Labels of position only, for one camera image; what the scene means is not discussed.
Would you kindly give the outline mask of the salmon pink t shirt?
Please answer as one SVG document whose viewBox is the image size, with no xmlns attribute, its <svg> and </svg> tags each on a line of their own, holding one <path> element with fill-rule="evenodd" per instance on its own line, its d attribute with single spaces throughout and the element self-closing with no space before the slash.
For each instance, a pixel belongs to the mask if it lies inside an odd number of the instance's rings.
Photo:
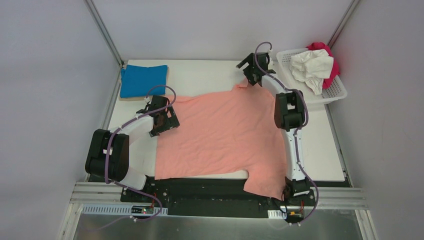
<svg viewBox="0 0 424 240">
<path fill-rule="evenodd" d="M 281 200 L 288 165 L 274 107 L 267 89 L 246 81 L 229 91 L 178 96 L 180 125 L 157 139 L 155 179 L 246 171 L 246 192 Z"/>
</svg>

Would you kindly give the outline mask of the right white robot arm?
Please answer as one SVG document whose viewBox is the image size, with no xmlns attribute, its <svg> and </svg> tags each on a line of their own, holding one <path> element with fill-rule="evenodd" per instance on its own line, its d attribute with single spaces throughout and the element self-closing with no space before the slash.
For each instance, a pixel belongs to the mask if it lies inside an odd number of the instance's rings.
<svg viewBox="0 0 424 240">
<path fill-rule="evenodd" d="M 310 193 L 311 180 L 305 172 L 302 152 L 302 128 L 309 117 L 303 94 L 285 87 L 277 79 L 276 72 L 269 69 L 270 63 L 271 58 L 267 52 L 251 52 L 236 68 L 242 69 L 250 85 L 260 85 L 275 98 L 274 123 L 281 130 L 285 141 L 288 166 L 282 195 L 288 200 Z"/>
</svg>

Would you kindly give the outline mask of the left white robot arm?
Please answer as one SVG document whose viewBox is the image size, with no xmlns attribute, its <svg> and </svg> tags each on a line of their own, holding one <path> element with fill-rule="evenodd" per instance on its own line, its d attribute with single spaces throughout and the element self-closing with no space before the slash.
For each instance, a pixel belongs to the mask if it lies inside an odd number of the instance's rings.
<svg viewBox="0 0 424 240">
<path fill-rule="evenodd" d="M 133 118 L 111 129 L 97 129 L 92 135 L 85 171 L 136 190 L 142 190 L 147 176 L 136 170 L 136 147 L 142 138 L 155 138 L 180 126 L 169 98 L 161 95 L 146 97 L 146 106 Z"/>
</svg>

